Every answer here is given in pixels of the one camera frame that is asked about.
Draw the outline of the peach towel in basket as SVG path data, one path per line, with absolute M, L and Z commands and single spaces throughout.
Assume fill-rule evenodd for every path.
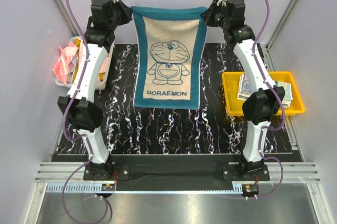
M 83 55 L 82 55 L 81 61 L 85 58 L 86 58 L 86 49 L 85 49 L 85 45 L 83 43 Z M 104 81 L 105 74 L 108 71 L 107 68 L 109 66 L 109 60 L 110 60 L 110 56 L 108 55 L 107 58 L 104 60 L 102 66 L 101 66 L 100 72 L 98 74 L 98 83 L 102 83 Z

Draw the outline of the pink striped cloth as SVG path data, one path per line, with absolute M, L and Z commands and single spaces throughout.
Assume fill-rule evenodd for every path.
M 59 49 L 61 53 L 52 71 L 63 84 L 71 84 L 78 70 L 78 47 L 70 42 L 67 47 Z

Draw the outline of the folded printed towel in tray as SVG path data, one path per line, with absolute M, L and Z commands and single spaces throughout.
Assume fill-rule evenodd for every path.
M 280 86 L 284 87 L 285 96 L 283 98 L 282 104 L 285 108 L 289 108 L 293 100 L 292 85 L 288 82 L 282 82 L 282 81 L 277 81 L 277 80 L 275 80 L 274 82 L 277 87 L 280 87 Z M 245 101 L 250 97 L 250 95 L 251 95 L 250 84 L 248 82 L 246 75 L 242 74 L 239 80 L 237 99 Z

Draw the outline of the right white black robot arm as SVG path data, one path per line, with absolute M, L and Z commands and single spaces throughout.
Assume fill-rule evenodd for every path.
M 251 88 L 251 94 L 242 105 L 248 122 L 247 136 L 239 162 L 239 174 L 251 180 L 263 172 L 263 144 L 273 117 L 282 108 L 283 87 L 276 86 L 256 50 L 256 38 L 245 24 L 244 0 L 213 0 L 201 14 L 209 27 L 222 29 L 224 39 L 240 60 Z

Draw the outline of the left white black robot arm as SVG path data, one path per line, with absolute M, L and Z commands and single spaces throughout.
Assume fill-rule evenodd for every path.
M 101 132 L 103 111 L 95 105 L 94 93 L 101 67 L 113 48 L 114 32 L 132 20 L 132 9 L 122 0 L 92 0 L 91 12 L 82 36 L 84 50 L 75 82 L 57 104 L 64 116 L 63 124 L 77 131 L 76 137 L 65 137 L 69 141 L 81 139 L 86 146 L 86 171 L 107 180 L 114 167 Z

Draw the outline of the yellow cloth in basket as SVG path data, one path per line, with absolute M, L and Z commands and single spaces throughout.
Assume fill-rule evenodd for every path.
M 72 74 L 72 83 L 75 81 L 76 79 L 76 75 L 78 73 L 78 69 L 81 63 L 81 59 L 82 59 L 82 55 L 83 55 L 83 41 L 80 38 L 75 38 L 73 43 L 76 45 L 77 47 L 77 52 L 76 52 L 76 59 L 75 59 L 75 69 L 73 71 Z

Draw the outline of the aluminium frame post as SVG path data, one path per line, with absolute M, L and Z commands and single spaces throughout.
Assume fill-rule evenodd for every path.
M 77 28 L 74 25 L 69 13 L 67 12 L 67 9 L 66 9 L 64 3 L 62 2 L 62 0 L 52 0 L 52 1 L 55 4 L 58 12 L 61 15 L 61 18 L 63 19 L 63 21 L 64 21 L 65 25 L 67 26 L 71 35 L 77 36 L 78 35 Z
M 280 21 L 278 22 L 271 38 L 269 39 L 269 41 L 266 43 L 265 47 L 267 50 L 269 50 L 273 44 L 275 43 L 276 41 L 276 38 L 278 37 L 278 35 L 280 34 L 281 30 L 283 29 L 286 21 L 288 20 L 288 18 L 290 17 L 293 9 L 295 8 L 296 6 L 296 3 L 298 2 L 298 0 L 290 0 Z

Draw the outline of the left aluminium frame post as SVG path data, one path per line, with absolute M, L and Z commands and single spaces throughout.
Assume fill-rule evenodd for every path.
M 61 18 L 63 19 L 63 21 L 64 21 L 65 25 L 67 26 L 71 35 L 77 36 L 78 35 L 77 28 L 74 25 L 69 13 L 67 12 L 67 9 L 66 9 L 64 3 L 62 2 L 62 0 L 52 0 L 52 1 L 55 4 L 58 12 L 61 15 Z

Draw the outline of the right aluminium frame post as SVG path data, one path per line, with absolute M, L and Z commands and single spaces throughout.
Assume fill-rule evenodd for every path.
M 296 6 L 296 3 L 298 2 L 298 0 L 290 0 L 280 21 L 278 22 L 271 38 L 269 39 L 269 41 L 266 43 L 265 47 L 267 50 L 269 50 L 273 44 L 275 43 L 276 41 L 276 38 L 278 37 L 278 35 L 280 34 L 281 30 L 283 29 L 286 21 L 288 20 L 288 18 L 290 17 L 293 9 L 295 8 Z

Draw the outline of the white plastic basket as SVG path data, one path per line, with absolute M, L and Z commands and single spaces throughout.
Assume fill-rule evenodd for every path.
M 57 76 L 55 77 L 55 84 L 58 86 L 65 86 L 67 88 L 71 88 L 73 82 L 75 81 L 76 75 L 77 75 L 77 71 L 81 62 L 81 59 L 79 58 L 79 53 L 82 53 L 82 50 L 84 50 L 84 45 L 82 45 L 82 38 L 80 36 L 74 36 L 72 37 L 69 42 L 74 43 L 74 45 L 77 46 L 77 52 L 76 52 L 76 56 L 73 58 L 73 60 L 71 61 L 71 65 L 70 66 L 70 74 L 67 77 L 67 83 L 64 84 L 61 80 L 59 80 L 57 78 Z M 112 58 L 112 53 L 114 50 L 115 44 L 114 42 L 111 45 L 110 51 L 108 53 L 107 58 L 105 59 L 104 63 L 102 64 L 102 67 L 100 69 L 100 73 L 98 75 L 98 80 L 97 80 L 97 85 L 96 85 L 96 90 L 103 90 L 106 87 L 106 82 L 107 82 L 107 77 L 108 77 L 108 73 L 110 70 L 110 64 L 111 64 L 111 58 Z

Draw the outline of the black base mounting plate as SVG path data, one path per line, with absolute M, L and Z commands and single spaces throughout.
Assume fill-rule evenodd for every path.
M 224 193 L 233 182 L 270 180 L 267 166 L 254 178 L 239 173 L 239 154 L 112 155 L 113 175 L 101 179 L 84 171 L 84 180 L 116 181 L 118 192 Z

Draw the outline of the aluminium front rail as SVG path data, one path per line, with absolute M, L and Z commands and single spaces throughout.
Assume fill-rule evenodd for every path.
M 77 162 L 42 162 L 35 177 L 36 183 L 45 183 L 50 192 L 98 193 L 196 193 L 242 194 L 249 186 L 278 183 L 320 183 L 312 163 L 286 162 L 278 165 L 269 162 L 257 175 L 243 177 L 236 171 L 236 163 L 206 163 L 192 166 L 186 163 L 150 165 L 118 164 L 112 174 L 99 175 Z

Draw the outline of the teal beige Doraemon towel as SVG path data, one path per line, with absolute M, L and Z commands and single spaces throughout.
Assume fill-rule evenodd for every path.
M 206 7 L 165 9 L 132 6 L 138 41 L 137 108 L 200 106 L 200 64 L 207 27 Z

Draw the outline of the yellow plastic tray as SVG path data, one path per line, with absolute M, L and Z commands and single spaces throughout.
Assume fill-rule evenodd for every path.
M 296 115 L 303 113 L 305 107 L 300 97 L 295 80 L 290 72 L 272 71 L 269 73 L 277 86 L 285 89 L 283 106 L 285 115 Z M 243 72 L 224 72 L 222 74 L 226 110 L 229 116 L 242 116 L 242 105 L 251 94 L 250 84 Z

